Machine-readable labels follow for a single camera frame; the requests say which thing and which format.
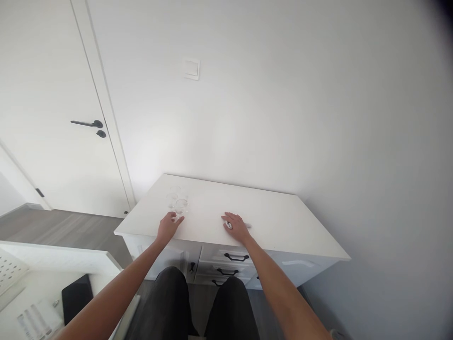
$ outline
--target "light switch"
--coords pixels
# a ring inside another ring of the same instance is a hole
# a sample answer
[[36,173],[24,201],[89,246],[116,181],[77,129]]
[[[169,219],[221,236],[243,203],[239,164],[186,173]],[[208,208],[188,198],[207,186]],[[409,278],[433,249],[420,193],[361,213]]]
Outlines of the light switch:
[[200,73],[200,61],[197,59],[185,58],[183,60],[184,78],[198,80]]

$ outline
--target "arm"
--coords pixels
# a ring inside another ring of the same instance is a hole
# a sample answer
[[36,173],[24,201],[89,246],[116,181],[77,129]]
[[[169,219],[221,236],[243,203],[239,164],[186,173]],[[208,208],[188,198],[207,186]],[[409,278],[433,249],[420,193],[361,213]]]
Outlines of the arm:
[[225,215],[222,218],[233,226],[233,229],[229,229],[224,224],[225,230],[247,248],[260,277],[266,299],[282,327],[285,338],[332,340],[283,270],[251,237],[242,218],[230,212],[226,212]]
[[143,282],[152,264],[184,220],[169,212],[160,221],[157,237],[135,261],[115,277],[61,331],[59,339],[108,339]]

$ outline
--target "black pants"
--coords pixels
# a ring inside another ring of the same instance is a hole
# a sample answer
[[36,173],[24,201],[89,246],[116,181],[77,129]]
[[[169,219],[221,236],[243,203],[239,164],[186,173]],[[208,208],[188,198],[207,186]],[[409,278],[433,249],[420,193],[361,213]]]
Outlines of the black pants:
[[[198,335],[192,324],[189,288],[176,267],[164,269],[145,302],[139,323],[140,340],[187,340]],[[259,340],[247,290],[230,277],[218,289],[204,335],[207,340]]]

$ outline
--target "white wall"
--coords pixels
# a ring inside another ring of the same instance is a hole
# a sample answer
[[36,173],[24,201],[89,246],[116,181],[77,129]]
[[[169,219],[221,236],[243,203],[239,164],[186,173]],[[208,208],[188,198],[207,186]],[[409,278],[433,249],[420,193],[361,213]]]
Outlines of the white wall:
[[[296,193],[351,255],[306,285],[354,339],[447,339],[451,42],[421,2],[89,1],[137,199],[161,173]],[[201,60],[183,79],[183,57]]]
[[0,174],[9,183],[8,186],[12,187],[25,200],[24,203],[40,204],[44,209],[50,210],[47,203],[36,193],[33,186],[5,150],[5,146],[0,141]]
[[25,203],[25,199],[0,172],[0,216],[7,214]]

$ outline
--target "gray floor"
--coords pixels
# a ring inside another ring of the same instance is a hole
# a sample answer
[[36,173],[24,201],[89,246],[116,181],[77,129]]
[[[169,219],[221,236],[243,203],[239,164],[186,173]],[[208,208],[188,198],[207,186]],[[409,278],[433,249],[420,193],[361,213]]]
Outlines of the gray floor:
[[[18,209],[0,218],[0,240],[35,243],[60,247],[107,250],[125,268],[132,258],[122,237],[113,230],[122,219],[66,211]],[[144,281],[138,290],[142,296],[126,339],[135,339],[137,320],[143,301],[152,289],[153,281]],[[217,287],[189,285],[193,324],[204,333]],[[284,339],[278,322],[261,290],[248,290],[261,340]]]

